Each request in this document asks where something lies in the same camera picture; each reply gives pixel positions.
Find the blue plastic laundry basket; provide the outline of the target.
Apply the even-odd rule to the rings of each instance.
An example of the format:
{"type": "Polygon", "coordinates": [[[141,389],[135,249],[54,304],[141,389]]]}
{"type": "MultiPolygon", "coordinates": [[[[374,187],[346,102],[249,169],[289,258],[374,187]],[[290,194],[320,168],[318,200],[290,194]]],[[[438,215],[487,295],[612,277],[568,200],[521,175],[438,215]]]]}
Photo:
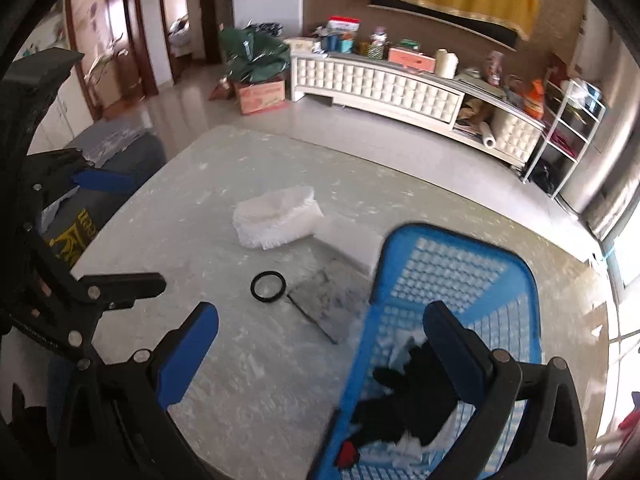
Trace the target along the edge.
{"type": "Polygon", "coordinates": [[[412,335],[425,336],[442,351],[453,382],[477,382],[478,366],[464,350],[462,333],[472,330],[489,349],[513,359],[541,361],[538,288],[532,270],[515,252],[428,223],[405,223],[389,232],[376,265],[360,345],[340,403],[310,466],[311,479],[425,479],[462,434],[474,406],[454,411],[454,430],[438,451],[416,464],[382,443],[361,452],[359,464],[338,470],[338,448],[354,429],[356,404],[380,396],[373,378],[389,366],[412,335]]]}

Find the white textured foam pad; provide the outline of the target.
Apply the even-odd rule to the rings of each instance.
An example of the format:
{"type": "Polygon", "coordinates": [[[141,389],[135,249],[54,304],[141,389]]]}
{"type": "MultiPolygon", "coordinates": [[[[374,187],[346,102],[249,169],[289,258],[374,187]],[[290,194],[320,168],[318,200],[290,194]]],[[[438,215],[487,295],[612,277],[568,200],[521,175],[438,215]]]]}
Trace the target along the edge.
{"type": "Polygon", "coordinates": [[[242,246],[268,250],[314,234],[322,219],[314,188],[299,185],[237,203],[232,226],[242,246]]]}

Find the grey felt square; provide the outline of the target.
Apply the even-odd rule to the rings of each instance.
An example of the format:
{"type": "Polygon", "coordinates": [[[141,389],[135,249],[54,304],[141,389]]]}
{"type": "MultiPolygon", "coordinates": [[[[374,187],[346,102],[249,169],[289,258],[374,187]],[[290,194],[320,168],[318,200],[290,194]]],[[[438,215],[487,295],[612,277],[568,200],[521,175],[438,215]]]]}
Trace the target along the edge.
{"type": "Polygon", "coordinates": [[[286,296],[332,344],[342,344],[368,310],[370,290],[371,281],[366,276],[334,260],[295,285],[286,296]]]}

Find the white rectangular sponge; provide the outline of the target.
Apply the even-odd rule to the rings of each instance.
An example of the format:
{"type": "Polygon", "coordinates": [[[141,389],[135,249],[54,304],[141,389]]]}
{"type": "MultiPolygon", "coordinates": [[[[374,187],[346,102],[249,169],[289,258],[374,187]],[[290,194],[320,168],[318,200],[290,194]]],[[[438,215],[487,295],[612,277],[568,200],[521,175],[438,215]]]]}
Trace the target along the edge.
{"type": "Polygon", "coordinates": [[[381,234],[339,214],[318,220],[314,238],[338,252],[369,278],[378,264],[384,242],[381,234]]]}

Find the cardboard box with red print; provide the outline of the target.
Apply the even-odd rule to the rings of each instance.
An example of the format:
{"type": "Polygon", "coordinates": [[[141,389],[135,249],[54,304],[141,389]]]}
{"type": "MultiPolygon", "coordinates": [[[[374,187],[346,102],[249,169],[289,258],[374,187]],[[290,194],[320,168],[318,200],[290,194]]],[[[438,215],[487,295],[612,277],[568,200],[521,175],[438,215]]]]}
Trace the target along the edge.
{"type": "Polygon", "coordinates": [[[242,115],[274,110],[285,103],[285,82],[273,80],[260,84],[235,84],[242,115]]]}

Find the green plastic bag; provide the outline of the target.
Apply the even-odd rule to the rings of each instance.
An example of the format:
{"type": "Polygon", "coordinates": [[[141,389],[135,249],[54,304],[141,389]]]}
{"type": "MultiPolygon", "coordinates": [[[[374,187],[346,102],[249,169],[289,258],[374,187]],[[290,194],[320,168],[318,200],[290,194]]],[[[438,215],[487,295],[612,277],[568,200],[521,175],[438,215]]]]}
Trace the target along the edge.
{"type": "Polygon", "coordinates": [[[290,47],[268,32],[255,27],[226,27],[218,37],[227,77],[235,84],[262,84],[291,66],[290,47]]]}

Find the beige patterned curtain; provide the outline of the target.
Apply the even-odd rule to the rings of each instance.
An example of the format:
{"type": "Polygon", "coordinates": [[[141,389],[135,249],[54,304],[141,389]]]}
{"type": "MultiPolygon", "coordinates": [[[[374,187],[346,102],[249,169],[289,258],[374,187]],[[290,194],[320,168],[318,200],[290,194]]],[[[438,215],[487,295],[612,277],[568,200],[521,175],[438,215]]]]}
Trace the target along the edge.
{"type": "Polygon", "coordinates": [[[597,240],[603,240],[629,207],[639,189],[639,162],[632,162],[606,195],[597,195],[588,206],[585,222],[597,240]]]}

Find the silver cylindrical air conditioner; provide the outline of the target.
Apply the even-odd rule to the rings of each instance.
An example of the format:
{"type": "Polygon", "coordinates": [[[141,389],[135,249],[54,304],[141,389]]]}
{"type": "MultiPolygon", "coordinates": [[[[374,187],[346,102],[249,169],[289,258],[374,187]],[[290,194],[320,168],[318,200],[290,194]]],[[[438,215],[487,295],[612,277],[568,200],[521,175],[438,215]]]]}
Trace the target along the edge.
{"type": "Polygon", "coordinates": [[[639,65],[617,35],[605,51],[601,90],[606,111],[582,160],[560,196],[583,214],[600,191],[631,135],[639,114],[639,65]]]}

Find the paper roll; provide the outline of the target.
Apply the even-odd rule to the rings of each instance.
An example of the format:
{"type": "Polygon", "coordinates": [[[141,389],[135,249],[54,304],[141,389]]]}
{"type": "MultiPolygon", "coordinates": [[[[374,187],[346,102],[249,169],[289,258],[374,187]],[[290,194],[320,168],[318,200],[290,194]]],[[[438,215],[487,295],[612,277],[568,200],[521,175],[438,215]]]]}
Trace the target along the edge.
{"type": "Polygon", "coordinates": [[[480,128],[480,136],[482,137],[482,142],[485,148],[494,148],[496,146],[496,139],[492,134],[492,130],[489,127],[487,122],[480,122],[478,125],[480,128]]]}

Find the white metal shelf rack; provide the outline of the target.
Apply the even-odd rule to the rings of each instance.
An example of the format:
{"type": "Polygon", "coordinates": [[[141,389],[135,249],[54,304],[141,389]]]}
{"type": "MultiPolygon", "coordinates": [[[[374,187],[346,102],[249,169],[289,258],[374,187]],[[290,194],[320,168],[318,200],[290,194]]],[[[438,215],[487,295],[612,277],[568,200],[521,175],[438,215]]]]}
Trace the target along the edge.
{"type": "Polygon", "coordinates": [[[587,153],[608,108],[600,89],[579,78],[544,80],[542,133],[525,166],[532,181],[557,198],[587,153]]]}

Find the orange bag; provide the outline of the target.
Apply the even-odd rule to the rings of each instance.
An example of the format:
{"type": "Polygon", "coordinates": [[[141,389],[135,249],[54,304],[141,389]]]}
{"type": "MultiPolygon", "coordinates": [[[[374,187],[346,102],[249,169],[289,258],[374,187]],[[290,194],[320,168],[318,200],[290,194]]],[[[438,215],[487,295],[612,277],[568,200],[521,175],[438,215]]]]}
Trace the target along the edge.
{"type": "Polygon", "coordinates": [[[541,79],[533,80],[524,93],[523,110],[536,120],[544,117],[544,83],[541,79]]]}

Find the white tufted tv cabinet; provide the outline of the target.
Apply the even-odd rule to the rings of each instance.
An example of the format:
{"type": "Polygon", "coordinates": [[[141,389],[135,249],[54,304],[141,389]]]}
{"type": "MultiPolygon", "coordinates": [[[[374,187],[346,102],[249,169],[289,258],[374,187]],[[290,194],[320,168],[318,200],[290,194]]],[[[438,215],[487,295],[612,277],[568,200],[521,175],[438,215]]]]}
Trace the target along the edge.
{"type": "Polygon", "coordinates": [[[412,74],[390,63],[369,62],[355,55],[291,55],[292,100],[323,96],[339,106],[446,136],[522,169],[544,126],[504,99],[457,79],[412,74]],[[485,148],[480,122],[496,139],[485,148]]]}

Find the pink drawer box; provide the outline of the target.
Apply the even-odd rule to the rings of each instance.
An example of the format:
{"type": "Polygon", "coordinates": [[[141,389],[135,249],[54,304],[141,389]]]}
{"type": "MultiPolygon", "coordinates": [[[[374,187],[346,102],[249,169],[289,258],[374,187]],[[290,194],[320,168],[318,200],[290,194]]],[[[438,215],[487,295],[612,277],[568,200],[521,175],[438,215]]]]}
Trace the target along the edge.
{"type": "Polygon", "coordinates": [[[387,61],[416,72],[433,73],[435,59],[421,52],[401,47],[391,47],[388,50],[387,61]]]}

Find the cream pillar candle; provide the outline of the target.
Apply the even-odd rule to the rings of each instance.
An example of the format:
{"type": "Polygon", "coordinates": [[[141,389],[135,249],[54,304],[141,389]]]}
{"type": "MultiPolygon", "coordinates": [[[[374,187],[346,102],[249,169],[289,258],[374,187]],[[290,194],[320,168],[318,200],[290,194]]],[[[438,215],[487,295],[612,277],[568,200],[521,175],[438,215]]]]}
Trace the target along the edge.
{"type": "Polygon", "coordinates": [[[435,53],[434,73],[442,78],[454,79],[456,76],[459,59],[454,52],[446,49],[438,49],[435,53]]]}

